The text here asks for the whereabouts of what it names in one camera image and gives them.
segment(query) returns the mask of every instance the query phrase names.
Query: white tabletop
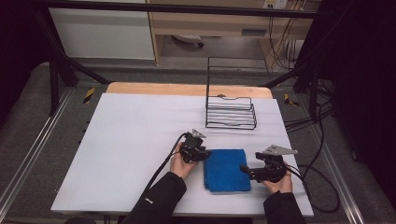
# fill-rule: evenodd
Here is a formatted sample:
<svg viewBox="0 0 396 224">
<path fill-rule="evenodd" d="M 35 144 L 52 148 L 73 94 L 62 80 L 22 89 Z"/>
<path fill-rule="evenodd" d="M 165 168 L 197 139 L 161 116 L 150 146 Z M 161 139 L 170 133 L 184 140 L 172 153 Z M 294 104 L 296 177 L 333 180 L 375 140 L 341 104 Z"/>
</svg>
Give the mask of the white tabletop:
<svg viewBox="0 0 396 224">
<path fill-rule="evenodd" d="M 263 167 L 255 152 L 272 144 L 290 148 L 276 100 L 253 98 L 255 130 L 207 129 L 205 97 L 104 93 L 64 182 L 51 207 L 54 212 L 128 213 L 166 158 L 177 138 L 196 129 L 207 149 L 242 148 L 249 167 Z M 294 156 L 284 160 L 297 166 Z M 169 171 L 165 166 L 158 179 Z M 268 189 L 251 181 L 249 192 L 211 193 L 204 187 L 202 163 L 186 181 L 187 192 L 176 216 L 263 215 Z M 293 193 L 304 216 L 313 216 L 301 181 Z"/>
</svg>

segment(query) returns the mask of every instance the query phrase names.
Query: human hand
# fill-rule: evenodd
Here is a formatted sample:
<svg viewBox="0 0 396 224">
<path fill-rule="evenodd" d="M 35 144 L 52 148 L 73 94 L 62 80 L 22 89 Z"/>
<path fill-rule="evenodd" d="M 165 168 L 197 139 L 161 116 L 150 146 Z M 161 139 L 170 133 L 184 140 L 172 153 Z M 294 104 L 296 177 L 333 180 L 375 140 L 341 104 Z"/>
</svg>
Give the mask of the human hand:
<svg viewBox="0 0 396 224">
<path fill-rule="evenodd" d="M 179 153 L 181 144 L 182 143 L 177 144 L 175 148 L 175 155 L 171 159 L 171 172 L 185 180 L 189 176 L 192 168 L 198 164 L 198 162 L 194 161 L 186 163 L 183 161 L 183 158 Z"/>
<path fill-rule="evenodd" d="M 291 172 L 289 170 L 277 183 L 273 183 L 269 180 L 264 180 L 262 183 L 270 190 L 271 193 L 276 193 L 278 191 L 281 193 L 287 193 L 292 192 L 293 190 L 293 184 L 291 183 Z"/>
</svg>

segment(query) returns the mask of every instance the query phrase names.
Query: wall outlet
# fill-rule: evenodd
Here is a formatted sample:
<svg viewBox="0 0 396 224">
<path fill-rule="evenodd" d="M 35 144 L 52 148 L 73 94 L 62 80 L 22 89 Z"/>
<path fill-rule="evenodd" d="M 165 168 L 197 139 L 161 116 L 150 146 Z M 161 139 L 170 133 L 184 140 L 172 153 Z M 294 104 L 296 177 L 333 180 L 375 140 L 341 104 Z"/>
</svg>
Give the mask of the wall outlet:
<svg viewBox="0 0 396 224">
<path fill-rule="evenodd" d="M 288 0 L 276 0 L 276 3 L 274 4 L 274 8 L 275 9 L 285 9 L 287 3 L 288 3 Z"/>
<path fill-rule="evenodd" d="M 262 8 L 275 8 L 276 0 L 265 0 Z"/>
</svg>

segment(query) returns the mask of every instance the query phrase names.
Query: wooden edge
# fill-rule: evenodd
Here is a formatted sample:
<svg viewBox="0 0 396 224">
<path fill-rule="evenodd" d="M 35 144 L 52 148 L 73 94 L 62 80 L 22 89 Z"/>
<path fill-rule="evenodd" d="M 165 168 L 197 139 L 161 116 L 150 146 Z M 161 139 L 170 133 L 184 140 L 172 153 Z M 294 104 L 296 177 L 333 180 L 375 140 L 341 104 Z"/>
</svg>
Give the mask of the wooden edge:
<svg viewBox="0 0 396 224">
<path fill-rule="evenodd" d="M 273 98 L 271 91 L 263 87 L 211 85 L 209 90 L 211 96 Z M 205 96 L 206 85 L 113 82 L 106 93 Z"/>
</svg>

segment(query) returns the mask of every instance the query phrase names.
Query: metal frame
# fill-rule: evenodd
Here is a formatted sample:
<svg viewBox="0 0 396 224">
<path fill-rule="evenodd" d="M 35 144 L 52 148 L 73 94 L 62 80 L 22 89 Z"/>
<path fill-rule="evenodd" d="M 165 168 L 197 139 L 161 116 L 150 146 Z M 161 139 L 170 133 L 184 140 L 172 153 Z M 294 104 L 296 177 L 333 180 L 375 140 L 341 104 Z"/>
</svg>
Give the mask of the metal frame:
<svg viewBox="0 0 396 224">
<path fill-rule="evenodd" d="M 212 59 L 223 60 L 247 60 L 247 61 L 264 61 L 264 67 L 259 66 L 233 66 L 233 65 L 212 65 Z M 206 77 L 206 99 L 205 109 L 206 128 L 223 128 L 223 129 L 248 129 L 253 130 L 257 126 L 256 113 L 251 98 L 240 96 L 229 98 L 226 96 L 210 96 L 210 79 L 211 78 L 242 78 L 242 79 L 263 79 L 263 77 L 232 76 L 224 77 L 212 75 L 212 68 L 231 68 L 231 69 L 253 69 L 266 70 L 269 76 L 268 65 L 263 59 L 252 58 L 232 58 L 232 57 L 208 57 L 207 58 L 207 77 Z"/>
<path fill-rule="evenodd" d="M 34 27 L 38 26 L 47 38 L 49 43 L 49 55 L 53 59 L 51 77 L 51 111 L 53 114 L 59 105 L 59 95 L 56 94 L 55 76 L 59 74 L 66 86 L 76 86 L 78 79 L 72 67 L 81 71 L 85 75 L 92 77 L 102 84 L 109 84 L 111 81 L 100 77 L 90 69 L 69 58 L 61 43 L 58 42 L 54 33 L 48 27 L 42 14 L 43 8 L 73 8 L 90 10 L 115 10 L 115 11 L 145 11 L 145 12 L 173 12 L 173 13 L 195 13 L 195 14 L 215 14 L 215 15 L 235 15 L 235 16 L 256 16 L 256 17 L 280 17 L 280 18 L 300 18 L 300 19 L 327 19 L 335 15 L 331 12 L 317 11 L 296 11 L 277 10 L 266 8 L 237 8 L 237 7 L 205 7 L 205 6 L 184 6 L 184 5 L 162 5 L 162 4 L 137 4 L 137 3 L 114 3 L 114 2 L 91 2 L 91 1 L 67 1 L 67 0 L 25 0 L 27 12 L 35 21 Z"/>
</svg>

